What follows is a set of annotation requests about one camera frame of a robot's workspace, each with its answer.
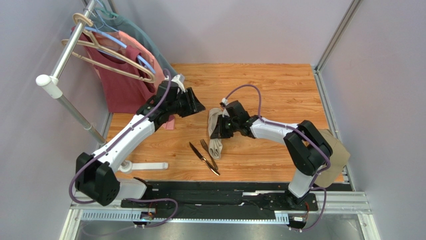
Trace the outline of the beige cloth napkin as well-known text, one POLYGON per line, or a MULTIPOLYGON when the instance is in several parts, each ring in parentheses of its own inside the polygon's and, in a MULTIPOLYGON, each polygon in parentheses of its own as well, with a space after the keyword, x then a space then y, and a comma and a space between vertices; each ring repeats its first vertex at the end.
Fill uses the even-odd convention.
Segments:
MULTIPOLYGON (((208 112, 208 136, 210 137, 214 132, 217 123, 218 117, 223 114, 220 108, 211 108, 208 112)), ((221 153, 223 149, 223 144, 221 139, 210 139, 208 144, 208 151, 210 155, 215 159, 219 160, 221 158, 221 153)))

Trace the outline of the silver fork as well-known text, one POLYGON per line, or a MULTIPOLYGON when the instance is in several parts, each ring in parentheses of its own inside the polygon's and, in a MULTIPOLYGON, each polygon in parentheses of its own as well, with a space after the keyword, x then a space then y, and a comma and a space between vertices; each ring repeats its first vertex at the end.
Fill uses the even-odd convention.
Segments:
POLYGON ((208 156, 210 157, 211 163, 213 164, 213 167, 215 168, 215 170, 218 170, 219 168, 218 168, 214 158, 210 154, 209 146, 207 145, 206 141, 204 139, 201 139, 200 144, 201 144, 202 148, 208 153, 208 156))

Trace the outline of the silver table knife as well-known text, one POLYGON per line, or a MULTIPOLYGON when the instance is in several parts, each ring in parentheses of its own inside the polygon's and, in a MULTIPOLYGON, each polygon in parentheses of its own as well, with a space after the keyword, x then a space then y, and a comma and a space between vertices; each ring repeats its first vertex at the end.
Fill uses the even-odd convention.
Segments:
POLYGON ((214 166, 201 154, 201 152, 191 143, 189 142, 189 146, 192 149, 192 151, 195 153, 195 155, 205 163, 205 165, 209 168, 211 172, 213 172, 215 175, 219 176, 220 173, 218 170, 214 168, 214 166))

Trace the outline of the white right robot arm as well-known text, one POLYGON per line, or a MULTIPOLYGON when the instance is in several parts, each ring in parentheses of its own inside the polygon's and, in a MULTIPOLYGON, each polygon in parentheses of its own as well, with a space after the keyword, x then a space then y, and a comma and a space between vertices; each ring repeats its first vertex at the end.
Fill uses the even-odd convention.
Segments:
POLYGON ((210 139, 229 139, 239 132, 245 137, 285 145, 296 171, 284 192, 284 200, 291 208, 302 205, 321 171, 330 167, 333 154, 315 125, 309 120, 290 124, 249 115, 237 100, 223 103, 222 107, 223 113, 217 117, 210 139))

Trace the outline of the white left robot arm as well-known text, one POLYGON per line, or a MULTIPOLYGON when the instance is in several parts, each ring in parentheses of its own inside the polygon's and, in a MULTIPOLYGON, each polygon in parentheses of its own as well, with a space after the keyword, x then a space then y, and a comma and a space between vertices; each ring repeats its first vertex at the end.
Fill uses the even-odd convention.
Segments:
POLYGON ((118 179, 116 172, 133 150, 154 134, 169 117, 185 118, 204 111, 192 88, 184 88, 178 80, 164 80, 157 93, 135 113, 131 121, 108 143, 94 153, 81 153, 76 159, 75 176, 68 193, 75 203, 73 190, 90 198, 89 203, 108 206, 114 200, 140 200, 147 185, 143 180, 118 179))

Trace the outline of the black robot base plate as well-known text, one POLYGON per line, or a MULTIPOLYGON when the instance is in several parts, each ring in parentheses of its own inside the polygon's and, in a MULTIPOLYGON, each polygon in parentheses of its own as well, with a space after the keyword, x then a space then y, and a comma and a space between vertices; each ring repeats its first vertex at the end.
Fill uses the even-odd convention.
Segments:
POLYGON ((145 199, 170 198, 179 205, 256 206, 266 210, 318 211, 314 193, 295 200, 287 182, 149 181, 145 199))

